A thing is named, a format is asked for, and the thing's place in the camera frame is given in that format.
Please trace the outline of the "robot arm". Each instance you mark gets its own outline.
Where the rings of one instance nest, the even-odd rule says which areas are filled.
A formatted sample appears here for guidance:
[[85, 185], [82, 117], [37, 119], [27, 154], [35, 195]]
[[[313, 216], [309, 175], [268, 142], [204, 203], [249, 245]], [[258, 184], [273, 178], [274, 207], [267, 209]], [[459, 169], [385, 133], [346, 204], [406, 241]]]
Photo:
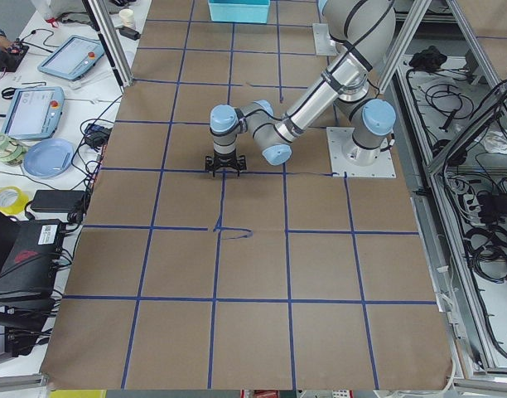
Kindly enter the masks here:
[[396, 120], [387, 101], [369, 93], [368, 74], [388, 50], [395, 30], [391, 1], [320, 1], [328, 33], [339, 51], [300, 99], [277, 118], [266, 100], [240, 108], [219, 104], [210, 112], [213, 153], [205, 158], [211, 174], [223, 168], [246, 170], [245, 156], [236, 153], [236, 140], [250, 133], [265, 160], [277, 166], [292, 155], [292, 143], [332, 104], [354, 125], [343, 145], [345, 158], [356, 166], [374, 163], [386, 147]]

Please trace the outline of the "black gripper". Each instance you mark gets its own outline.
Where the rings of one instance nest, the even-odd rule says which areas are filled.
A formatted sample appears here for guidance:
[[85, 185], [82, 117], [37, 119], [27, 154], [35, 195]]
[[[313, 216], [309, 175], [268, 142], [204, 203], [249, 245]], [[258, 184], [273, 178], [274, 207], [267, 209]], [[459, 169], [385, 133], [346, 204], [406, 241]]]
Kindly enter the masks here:
[[213, 156], [205, 157], [205, 171], [212, 177], [215, 177], [216, 171], [221, 168], [233, 168], [239, 177], [241, 172], [247, 170], [247, 160], [245, 155], [237, 156], [236, 153], [214, 153]]

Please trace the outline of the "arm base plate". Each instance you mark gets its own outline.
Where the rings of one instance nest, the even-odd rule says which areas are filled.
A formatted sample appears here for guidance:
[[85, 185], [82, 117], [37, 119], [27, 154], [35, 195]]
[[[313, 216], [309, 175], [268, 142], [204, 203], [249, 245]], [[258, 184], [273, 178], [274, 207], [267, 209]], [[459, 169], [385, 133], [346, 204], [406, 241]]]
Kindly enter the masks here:
[[396, 178], [388, 142], [384, 138], [376, 149], [363, 149], [353, 140], [353, 128], [329, 127], [326, 129], [334, 177]]

